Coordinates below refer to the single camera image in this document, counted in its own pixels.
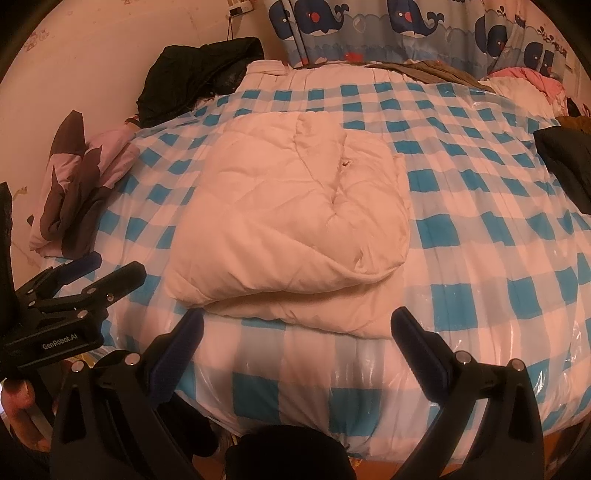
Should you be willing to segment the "person's left hand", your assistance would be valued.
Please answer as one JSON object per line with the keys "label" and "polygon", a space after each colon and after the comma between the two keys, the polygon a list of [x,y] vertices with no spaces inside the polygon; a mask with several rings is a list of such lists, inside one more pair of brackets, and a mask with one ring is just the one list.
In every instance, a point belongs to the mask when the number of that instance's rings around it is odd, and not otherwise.
{"label": "person's left hand", "polygon": [[16,437],[27,448],[49,452],[50,442],[32,421],[29,410],[36,405],[35,392],[26,380],[8,380],[3,383],[1,403]]}

